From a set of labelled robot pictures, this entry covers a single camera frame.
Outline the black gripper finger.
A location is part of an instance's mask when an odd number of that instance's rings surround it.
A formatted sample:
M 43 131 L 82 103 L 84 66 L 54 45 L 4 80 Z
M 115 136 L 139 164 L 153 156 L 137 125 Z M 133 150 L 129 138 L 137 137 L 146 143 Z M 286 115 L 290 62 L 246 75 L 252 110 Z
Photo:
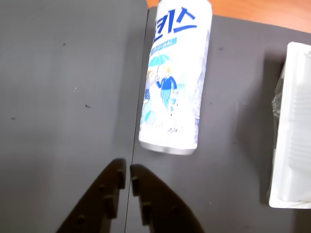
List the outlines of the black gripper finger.
M 143 226 L 151 233 L 203 233 L 191 209 L 158 176 L 140 164 L 130 166 L 133 196 Z
M 125 188 L 126 160 L 112 160 L 63 221 L 58 233 L 109 233 Z

